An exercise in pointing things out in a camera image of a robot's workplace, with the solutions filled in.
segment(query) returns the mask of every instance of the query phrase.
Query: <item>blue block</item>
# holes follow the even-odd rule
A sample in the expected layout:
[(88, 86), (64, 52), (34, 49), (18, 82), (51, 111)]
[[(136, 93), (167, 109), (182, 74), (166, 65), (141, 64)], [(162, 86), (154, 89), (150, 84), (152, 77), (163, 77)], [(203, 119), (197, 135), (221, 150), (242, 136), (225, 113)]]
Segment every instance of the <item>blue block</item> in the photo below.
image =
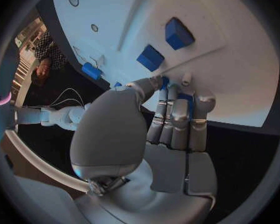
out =
[(90, 63), (85, 63), (82, 66), (82, 71), (89, 75), (94, 80), (98, 80), (101, 77), (102, 71), (94, 68)]
[(184, 93), (179, 93), (177, 98), (178, 99), (188, 100), (188, 108), (189, 108), (189, 112), (190, 112), (190, 120), (192, 120), (193, 109), (194, 109), (193, 96), (190, 96), (190, 95), (187, 95), (187, 94), (184, 94)]
[(163, 79), (163, 85), (160, 90), (166, 89), (169, 83), (169, 79), (166, 76), (163, 76), (162, 79)]
[(116, 82), (114, 87), (117, 87), (117, 86), (123, 86), (123, 85), (121, 83), (119, 83), (119, 82)]
[(164, 57), (151, 45), (148, 45), (137, 58), (137, 61), (139, 61), (150, 71), (155, 71), (157, 68), (159, 68), (163, 60)]
[(174, 49), (186, 47), (195, 41), (192, 33), (177, 18), (172, 18), (166, 24), (166, 41)]

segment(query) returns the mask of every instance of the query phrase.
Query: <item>man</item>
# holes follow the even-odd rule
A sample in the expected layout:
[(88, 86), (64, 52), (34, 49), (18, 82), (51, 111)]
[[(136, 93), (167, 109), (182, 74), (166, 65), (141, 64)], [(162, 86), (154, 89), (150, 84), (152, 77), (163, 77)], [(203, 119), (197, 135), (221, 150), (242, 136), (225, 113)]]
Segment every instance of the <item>man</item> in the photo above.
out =
[(40, 64), (32, 72), (31, 81), (37, 86), (43, 86), (50, 70), (59, 70), (67, 63), (66, 57), (61, 53), (48, 30), (35, 47), (35, 57)]

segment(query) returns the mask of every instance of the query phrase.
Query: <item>white wire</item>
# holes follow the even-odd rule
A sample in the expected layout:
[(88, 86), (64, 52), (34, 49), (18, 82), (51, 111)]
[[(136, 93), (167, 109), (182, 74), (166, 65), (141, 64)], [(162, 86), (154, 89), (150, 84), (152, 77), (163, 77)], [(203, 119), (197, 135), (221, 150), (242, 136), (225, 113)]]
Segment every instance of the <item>white wire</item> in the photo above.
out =
[(61, 103), (64, 103), (64, 102), (66, 102), (66, 101), (76, 101), (76, 102), (78, 102), (78, 103), (80, 104), (81, 107), (83, 107), (83, 105), (81, 104), (81, 102), (79, 102), (79, 101), (76, 100), (76, 99), (66, 99), (66, 100), (63, 100), (63, 101), (61, 101), (61, 102), (59, 102), (59, 103), (50, 105), (50, 107), (51, 107), (51, 106), (57, 106), (57, 105), (59, 105), (59, 104), (61, 104)]
[(65, 89), (58, 97), (57, 97), (57, 99), (55, 99), (51, 104), (49, 104), (49, 106), (51, 106), (51, 105), (53, 105), (57, 100), (59, 100), (59, 98), (66, 92), (66, 91), (68, 91), (68, 90), (72, 90), (72, 91), (74, 91), (78, 96), (79, 96), (79, 98), (80, 98), (80, 100), (81, 100), (81, 102), (82, 102), (82, 106), (84, 106), (84, 102), (83, 102), (83, 100), (82, 100), (82, 97), (80, 96), (80, 94), (75, 90), (75, 89), (73, 89), (73, 88), (67, 88), (67, 89)]

